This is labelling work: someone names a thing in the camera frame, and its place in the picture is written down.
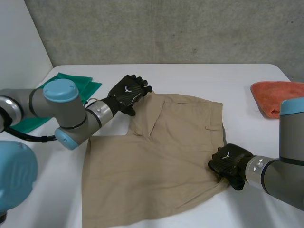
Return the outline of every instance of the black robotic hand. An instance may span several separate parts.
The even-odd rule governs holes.
[[[110,90],[108,97],[113,98],[118,103],[122,113],[134,116],[133,104],[150,92],[152,92],[152,87],[148,86],[146,80],[135,75],[127,75]]]
[[[208,162],[209,168],[221,177],[226,178],[235,190],[242,190],[245,181],[240,175],[239,162],[244,157],[253,157],[253,154],[234,144],[219,147]]]

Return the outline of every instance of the white tabletop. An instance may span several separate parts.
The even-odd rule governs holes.
[[[277,158],[279,120],[265,118],[250,86],[259,81],[288,81],[269,64],[162,64],[86,65],[55,67],[44,80],[57,73],[93,77],[103,85],[93,95],[102,99],[126,74],[148,80],[156,93],[175,93],[223,103],[227,142],[253,154]],[[129,117],[118,113],[96,135],[124,135]],[[31,132],[52,135],[55,119]],[[5,133],[1,140],[16,140]],[[81,172],[86,143],[68,151],[58,142],[28,143],[39,162],[39,176],[31,195],[10,210],[4,228],[81,228]],[[130,228],[300,228],[304,212],[249,187],[231,187],[194,209],[171,217],[142,221]]]

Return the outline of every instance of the orange towel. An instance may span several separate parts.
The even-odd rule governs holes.
[[[251,86],[257,104],[270,118],[280,118],[281,102],[304,97],[304,83],[257,82]]]

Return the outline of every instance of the beige fabric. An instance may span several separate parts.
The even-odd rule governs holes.
[[[126,136],[90,139],[82,177],[84,228],[177,214],[228,186],[207,166],[223,146],[222,104],[151,94],[135,110]]]

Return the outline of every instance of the green cloth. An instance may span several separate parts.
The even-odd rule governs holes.
[[[101,83],[92,82],[91,77],[82,77],[82,76],[71,76],[71,75],[65,75],[62,73],[59,73],[55,77],[48,80],[45,84],[40,86],[39,88],[43,88],[47,83],[57,80],[57,79],[70,79],[72,80],[80,93],[80,98],[82,103],[84,104],[87,99],[89,99],[93,93],[96,92],[96,90],[102,85]],[[13,129],[20,131],[22,133],[28,133],[30,131],[33,131],[34,129],[40,127],[47,121],[49,121],[51,118],[25,118],[22,120],[19,124],[12,126]]]

